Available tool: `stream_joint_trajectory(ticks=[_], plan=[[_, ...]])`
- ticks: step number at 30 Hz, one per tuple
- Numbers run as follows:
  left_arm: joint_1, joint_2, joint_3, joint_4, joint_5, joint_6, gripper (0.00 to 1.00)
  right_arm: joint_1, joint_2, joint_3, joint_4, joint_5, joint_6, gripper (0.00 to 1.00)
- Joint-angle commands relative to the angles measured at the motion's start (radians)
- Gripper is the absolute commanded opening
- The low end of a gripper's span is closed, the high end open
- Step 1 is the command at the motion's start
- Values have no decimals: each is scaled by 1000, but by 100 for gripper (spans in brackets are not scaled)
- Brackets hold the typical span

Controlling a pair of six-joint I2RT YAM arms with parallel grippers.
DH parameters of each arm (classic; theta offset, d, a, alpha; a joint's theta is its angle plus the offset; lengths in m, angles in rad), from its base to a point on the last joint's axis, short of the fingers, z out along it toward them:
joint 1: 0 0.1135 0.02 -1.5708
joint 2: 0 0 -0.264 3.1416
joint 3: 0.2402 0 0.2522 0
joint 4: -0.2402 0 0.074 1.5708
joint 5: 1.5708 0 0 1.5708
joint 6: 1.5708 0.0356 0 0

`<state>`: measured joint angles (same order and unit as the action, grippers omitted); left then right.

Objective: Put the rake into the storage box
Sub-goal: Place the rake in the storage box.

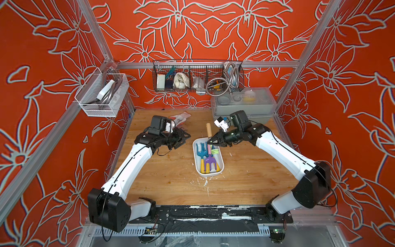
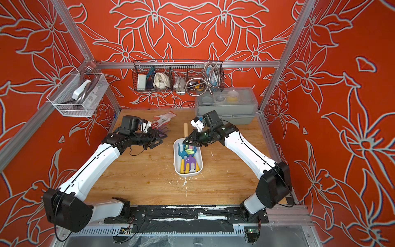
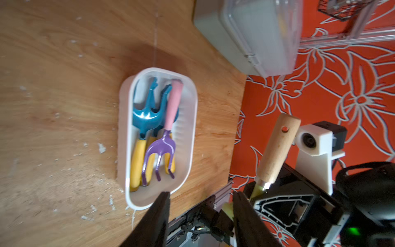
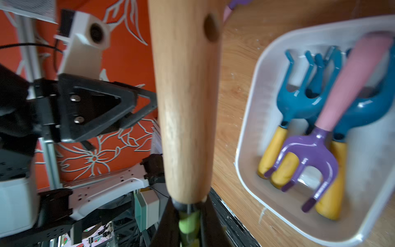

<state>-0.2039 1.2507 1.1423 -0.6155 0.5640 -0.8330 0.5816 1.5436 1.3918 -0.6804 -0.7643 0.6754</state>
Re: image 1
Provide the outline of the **purple rake pink handle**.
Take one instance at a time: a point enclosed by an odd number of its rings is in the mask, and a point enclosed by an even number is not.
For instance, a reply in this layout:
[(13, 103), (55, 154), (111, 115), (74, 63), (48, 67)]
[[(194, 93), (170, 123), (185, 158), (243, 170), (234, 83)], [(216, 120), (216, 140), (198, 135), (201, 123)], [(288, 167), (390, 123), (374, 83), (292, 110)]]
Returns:
[(207, 145), (208, 157), (205, 159), (206, 174), (211, 172), (212, 166), (215, 168), (216, 160), (211, 152), (211, 146)]

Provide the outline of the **blue claw rake yellow handle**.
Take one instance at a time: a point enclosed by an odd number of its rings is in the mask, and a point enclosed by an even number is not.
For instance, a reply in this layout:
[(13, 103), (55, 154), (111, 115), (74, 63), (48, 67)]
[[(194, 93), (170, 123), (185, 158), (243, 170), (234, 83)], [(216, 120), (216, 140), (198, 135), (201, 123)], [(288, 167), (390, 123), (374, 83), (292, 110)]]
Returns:
[(205, 157), (208, 156), (207, 143), (201, 143), (201, 150), (196, 150), (196, 153), (201, 158), (201, 173), (206, 174)]

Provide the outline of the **white plastic storage box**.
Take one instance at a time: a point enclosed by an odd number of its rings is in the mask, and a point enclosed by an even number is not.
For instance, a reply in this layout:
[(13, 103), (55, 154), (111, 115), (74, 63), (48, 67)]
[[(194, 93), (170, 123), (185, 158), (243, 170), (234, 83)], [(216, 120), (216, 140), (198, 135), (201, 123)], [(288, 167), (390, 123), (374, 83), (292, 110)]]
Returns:
[(208, 138), (203, 137), (194, 140), (192, 144), (196, 172), (204, 178), (217, 176), (225, 168), (220, 149), (211, 148), (207, 141)]

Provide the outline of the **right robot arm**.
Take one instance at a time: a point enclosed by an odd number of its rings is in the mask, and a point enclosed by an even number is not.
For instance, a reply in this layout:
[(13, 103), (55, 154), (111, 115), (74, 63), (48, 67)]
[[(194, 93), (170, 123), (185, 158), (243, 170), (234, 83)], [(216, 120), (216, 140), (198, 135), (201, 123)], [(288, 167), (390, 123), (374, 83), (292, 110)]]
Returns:
[(265, 205), (265, 216), (276, 221), (287, 212), (305, 207), (312, 209), (332, 191), (331, 168), (326, 162), (314, 161), (281, 141), (272, 130), (248, 119), (243, 111), (214, 121), (220, 130), (209, 138), (208, 144), (231, 147), (242, 141), (265, 151), (282, 164), (298, 180), (290, 191), (272, 198)]

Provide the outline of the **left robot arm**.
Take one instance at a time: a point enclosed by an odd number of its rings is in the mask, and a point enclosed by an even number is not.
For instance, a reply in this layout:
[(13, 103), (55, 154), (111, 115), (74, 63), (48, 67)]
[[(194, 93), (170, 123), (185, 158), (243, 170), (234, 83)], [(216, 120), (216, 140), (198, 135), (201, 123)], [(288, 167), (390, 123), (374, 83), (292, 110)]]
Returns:
[(178, 149), (191, 137), (169, 118), (154, 115), (151, 124), (140, 133), (122, 165), (100, 189), (93, 188), (87, 197), (91, 223), (121, 232), (132, 220), (154, 219), (156, 202), (140, 197), (128, 204), (129, 190), (143, 166), (161, 146)]

